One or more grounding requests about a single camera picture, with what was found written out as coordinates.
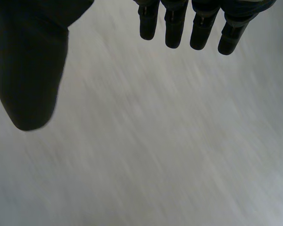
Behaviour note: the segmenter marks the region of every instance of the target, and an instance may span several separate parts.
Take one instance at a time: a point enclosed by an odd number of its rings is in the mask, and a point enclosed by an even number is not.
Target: robotic hand
[[[134,0],[140,15],[140,35],[145,40],[154,37],[160,0]],[[166,45],[177,48],[180,44],[185,13],[189,0],[161,0],[166,7]],[[276,0],[192,0],[196,12],[190,46],[195,50],[205,47],[220,8],[225,12],[225,26],[218,51],[229,55],[235,50],[248,23],[258,13],[270,8]]]

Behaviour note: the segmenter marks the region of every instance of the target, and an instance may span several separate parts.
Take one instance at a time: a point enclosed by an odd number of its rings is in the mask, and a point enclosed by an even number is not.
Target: black robotic finger
[[[184,1],[162,1],[166,7],[166,45],[169,48],[177,48],[183,34],[185,13],[188,0]]]
[[[222,30],[222,36],[218,45],[219,53],[223,55],[233,53],[247,25],[257,15],[233,17],[225,14],[226,24]]]
[[[158,8],[160,0],[154,0],[149,5],[140,5],[138,14],[140,15],[140,35],[145,40],[151,40],[154,37]]]
[[[205,4],[193,1],[192,4],[196,16],[193,21],[190,46],[195,50],[202,50],[211,34],[220,6],[216,1]]]

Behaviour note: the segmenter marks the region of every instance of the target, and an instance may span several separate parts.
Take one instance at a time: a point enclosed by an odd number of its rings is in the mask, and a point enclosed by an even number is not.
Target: motion-blurred surface
[[[137,8],[98,0],[70,28],[45,128],[0,103],[0,226],[283,226],[283,0],[229,57],[221,13],[195,51],[190,5],[171,50]]]

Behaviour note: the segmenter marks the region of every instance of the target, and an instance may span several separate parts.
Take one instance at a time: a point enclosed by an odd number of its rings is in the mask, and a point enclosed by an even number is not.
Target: white floor
[[[18,131],[0,104],[0,226],[283,226],[283,0],[222,56],[139,38],[133,1],[71,28],[54,117]]]

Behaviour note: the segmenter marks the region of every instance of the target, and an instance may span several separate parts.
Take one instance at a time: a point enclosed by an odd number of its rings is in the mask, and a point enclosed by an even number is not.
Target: gray floor
[[[0,226],[283,226],[283,0],[230,57],[139,38],[137,6],[71,28],[55,115],[18,131],[0,104]]]

